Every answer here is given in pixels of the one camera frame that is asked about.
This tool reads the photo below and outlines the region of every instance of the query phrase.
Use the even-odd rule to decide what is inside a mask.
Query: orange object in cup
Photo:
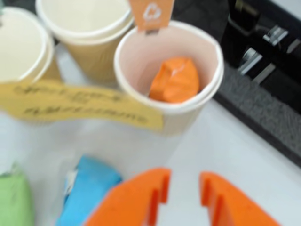
[[[168,103],[182,103],[200,91],[198,71],[188,58],[165,61],[155,77],[149,97]]]

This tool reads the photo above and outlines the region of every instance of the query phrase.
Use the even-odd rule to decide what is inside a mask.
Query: paper cup
[[[36,9],[88,78],[115,81],[114,52],[133,24],[126,0],[37,0]]]
[[[162,62],[173,57],[192,59],[202,91],[181,104],[149,99],[147,95]],[[189,128],[217,92],[224,64],[221,47],[213,37],[194,26],[172,21],[158,34],[131,30],[116,50],[114,68],[121,88],[137,101],[160,110],[164,116],[162,133],[173,135]]]
[[[5,7],[0,27],[0,82],[39,79],[60,81],[54,46],[37,17],[29,11]]]

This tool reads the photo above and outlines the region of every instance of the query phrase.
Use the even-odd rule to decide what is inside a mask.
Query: recycling symbol
[[[157,20],[157,19],[159,19],[161,14],[162,14],[162,11],[159,8],[159,6],[155,2],[152,2],[147,6],[147,8],[143,14],[143,18],[146,21]]]

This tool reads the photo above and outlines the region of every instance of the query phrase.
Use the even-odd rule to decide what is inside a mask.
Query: green block
[[[0,226],[34,226],[30,185],[16,166],[13,171],[0,176]]]

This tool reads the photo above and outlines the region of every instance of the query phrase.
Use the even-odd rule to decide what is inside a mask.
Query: yellow label
[[[0,108],[26,120],[104,118],[147,129],[163,127],[159,111],[120,92],[50,81],[0,84]]]
[[[174,0],[129,0],[139,31],[167,27],[174,7]]]

